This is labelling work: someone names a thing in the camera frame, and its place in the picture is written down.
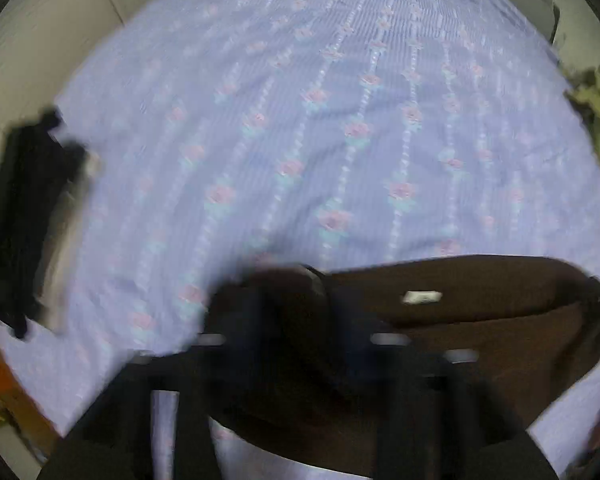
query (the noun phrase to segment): brown garment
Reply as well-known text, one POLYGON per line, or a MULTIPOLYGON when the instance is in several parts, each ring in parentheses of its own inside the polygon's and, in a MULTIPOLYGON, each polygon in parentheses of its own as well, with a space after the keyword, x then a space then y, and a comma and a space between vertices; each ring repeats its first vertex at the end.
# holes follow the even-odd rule
POLYGON ((275 354, 263 352, 274 380, 259 384, 239 406, 216 406, 210 414, 256 446, 323 468, 370 476, 384 408, 333 380, 337 366, 324 356, 333 344, 328 303, 334 291, 419 348, 477 351, 480 373, 525 427, 600 359, 600 282, 548 258, 461 256, 321 278, 267 270, 214 296, 206 332, 214 332, 247 286, 274 299, 289 343, 275 354), (442 296, 408 304, 409 291, 442 296))

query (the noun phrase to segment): clothing tag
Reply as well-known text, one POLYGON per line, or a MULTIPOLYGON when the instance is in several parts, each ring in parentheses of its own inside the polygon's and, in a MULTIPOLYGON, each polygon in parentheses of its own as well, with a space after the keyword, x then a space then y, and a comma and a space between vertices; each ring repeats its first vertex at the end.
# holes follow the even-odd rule
POLYGON ((403 303, 420 305, 423 303, 436 303, 442 298, 442 292, 436 290, 410 290, 402 298, 403 303))

